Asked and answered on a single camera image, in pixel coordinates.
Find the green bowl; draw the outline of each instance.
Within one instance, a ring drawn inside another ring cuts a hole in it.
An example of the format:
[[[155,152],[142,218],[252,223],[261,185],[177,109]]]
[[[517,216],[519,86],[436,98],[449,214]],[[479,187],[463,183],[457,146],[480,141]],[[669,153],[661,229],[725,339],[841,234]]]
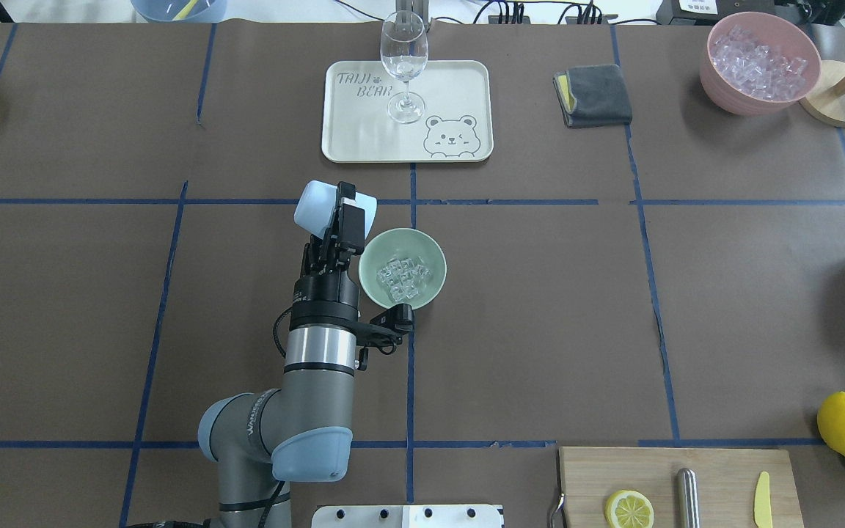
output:
[[[358,277],[361,279],[361,286],[367,297],[370,297],[373,303],[377,303],[384,308],[390,308],[393,304],[396,304],[389,297],[389,288],[380,284],[380,281],[376,279],[378,270],[386,266],[393,258],[399,260],[412,258],[413,261],[422,263],[423,266],[429,268],[430,273],[432,273],[432,277],[425,285],[425,291],[401,303],[409,304],[414,310],[419,309],[429,304],[429,301],[436,298],[439,291],[442,291],[447,270],[442,248],[423,231],[399,227],[396,230],[385,231],[374,237],[370,243],[367,243],[365,251],[361,255],[361,262],[358,264]]]

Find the yellow knife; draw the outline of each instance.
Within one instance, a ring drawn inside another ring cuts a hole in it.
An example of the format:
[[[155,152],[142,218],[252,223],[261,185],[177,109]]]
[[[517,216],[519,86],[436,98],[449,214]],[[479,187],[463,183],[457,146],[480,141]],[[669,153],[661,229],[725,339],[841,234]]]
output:
[[[191,0],[185,7],[182,7],[181,11],[178,11],[178,14],[172,20],[185,20],[188,17],[188,13],[194,9],[194,5],[197,4],[197,0]]]
[[[755,524],[758,528],[772,528],[772,496],[768,472],[761,472],[755,485]]]

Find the pink bowl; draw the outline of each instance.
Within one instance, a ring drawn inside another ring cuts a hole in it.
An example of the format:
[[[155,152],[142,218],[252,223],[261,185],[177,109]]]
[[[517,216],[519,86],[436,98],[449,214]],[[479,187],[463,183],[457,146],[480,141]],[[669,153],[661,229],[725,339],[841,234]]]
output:
[[[807,84],[794,99],[761,100],[754,98],[749,94],[741,93],[715,69],[710,58],[710,47],[718,37],[729,33],[732,26],[737,24],[742,29],[751,30],[761,43],[781,46],[781,53],[785,57],[789,59],[801,57],[808,61],[808,67],[801,75]],[[814,88],[814,84],[817,84],[820,76],[821,54],[818,53],[817,47],[814,46],[811,39],[808,39],[804,32],[789,21],[775,17],[775,15],[755,11],[735,13],[718,21],[713,30],[710,31],[710,37],[706,41],[706,47],[700,61],[700,82],[703,84],[706,94],[720,108],[731,111],[732,114],[738,114],[738,116],[761,116],[761,114],[771,114],[774,111],[787,108],[807,96]]]

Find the bear illustration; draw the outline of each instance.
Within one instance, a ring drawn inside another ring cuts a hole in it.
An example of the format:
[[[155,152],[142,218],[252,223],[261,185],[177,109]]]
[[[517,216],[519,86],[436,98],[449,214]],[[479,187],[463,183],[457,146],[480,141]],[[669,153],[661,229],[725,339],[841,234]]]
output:
[[[426,152],[433,158],[474,158],[480,148],[478,134],[475,133],[475,118],[462,116],[458,120],[443,120],[439,116],[426,117],[429,127],[426,135]]]

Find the white tray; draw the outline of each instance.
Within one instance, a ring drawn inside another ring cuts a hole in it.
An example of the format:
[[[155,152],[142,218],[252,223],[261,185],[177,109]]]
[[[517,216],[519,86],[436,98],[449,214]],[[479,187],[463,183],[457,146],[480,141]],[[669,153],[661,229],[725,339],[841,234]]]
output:
[[[482,161],[494,149],[491,94],[484,64],[432,60],[409,89],[425,100],[425,116],[401,125],[389,118],[387,101],[403,89],[380,61],[346,60],[325,75],[321,151],[338,163]],[[448,144],[459,133],[466,147]]]

